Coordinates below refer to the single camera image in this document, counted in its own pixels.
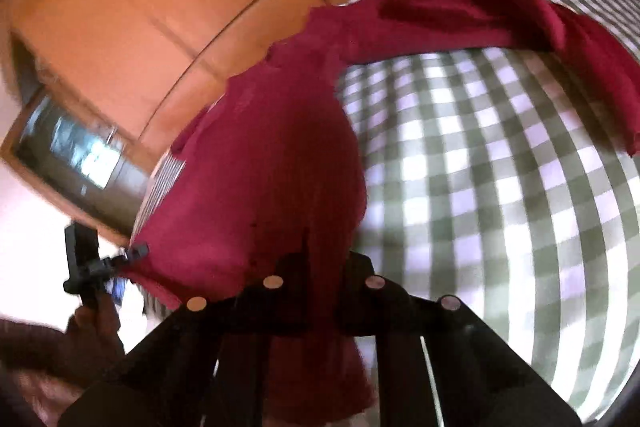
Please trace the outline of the person's left hand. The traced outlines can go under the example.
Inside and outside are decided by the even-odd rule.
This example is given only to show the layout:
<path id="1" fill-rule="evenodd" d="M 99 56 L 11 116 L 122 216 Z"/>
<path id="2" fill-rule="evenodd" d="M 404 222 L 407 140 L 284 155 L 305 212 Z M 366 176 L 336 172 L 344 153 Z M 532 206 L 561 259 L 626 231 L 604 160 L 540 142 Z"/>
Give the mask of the person's left hand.
<path id="1" fill-rule="evenodd" d="M 119 316 L 107 293 L 96 297 L 96 309 L 81 305 L 70 317 L 65 350 L 79 384 L 92 384 L 125 358 L 119 329 Z"/>

